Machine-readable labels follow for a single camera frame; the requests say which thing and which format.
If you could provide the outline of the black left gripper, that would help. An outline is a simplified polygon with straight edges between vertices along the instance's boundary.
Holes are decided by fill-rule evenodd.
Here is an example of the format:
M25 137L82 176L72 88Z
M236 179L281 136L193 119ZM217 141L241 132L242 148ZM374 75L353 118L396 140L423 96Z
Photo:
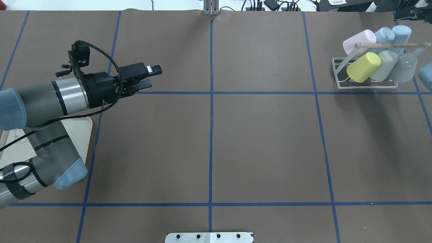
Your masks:
M120 98L133 96L136 92L151 88L152 82L148 76L163 73L160 65L147 65L136 63L120 67L123 76L123 88L120 88L120 77L110 76L106 72L85 74L84 88L88 99L88 108L94 109L111 104L120 95Z

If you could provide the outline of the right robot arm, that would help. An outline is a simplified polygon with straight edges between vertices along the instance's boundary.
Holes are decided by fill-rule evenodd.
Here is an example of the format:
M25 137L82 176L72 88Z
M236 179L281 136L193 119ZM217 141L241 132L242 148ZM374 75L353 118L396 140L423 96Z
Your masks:
M423 21L432 23L431 0L396 0L395 21ZM422 84L431 91L432 68L427 64L418 71L418 77Z

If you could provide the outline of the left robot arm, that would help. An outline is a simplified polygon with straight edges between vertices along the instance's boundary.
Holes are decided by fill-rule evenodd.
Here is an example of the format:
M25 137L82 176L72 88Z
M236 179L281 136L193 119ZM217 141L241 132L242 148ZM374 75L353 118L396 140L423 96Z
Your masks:
M142 62L120 67L117 76L84 74L83 66L81 61L65 65L71 78L1 92L1 129L22 129L36 154L1 169L2 209L46 187L62 190L85 178L87 167L63 120L150 88L148 77L163 72L160 65Z

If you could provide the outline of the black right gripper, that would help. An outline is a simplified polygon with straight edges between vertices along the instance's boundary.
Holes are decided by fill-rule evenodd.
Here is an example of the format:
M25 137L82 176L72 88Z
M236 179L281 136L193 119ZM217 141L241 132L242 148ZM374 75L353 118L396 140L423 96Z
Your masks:
M431 0L397 0L394 21L423 21L432 23Z

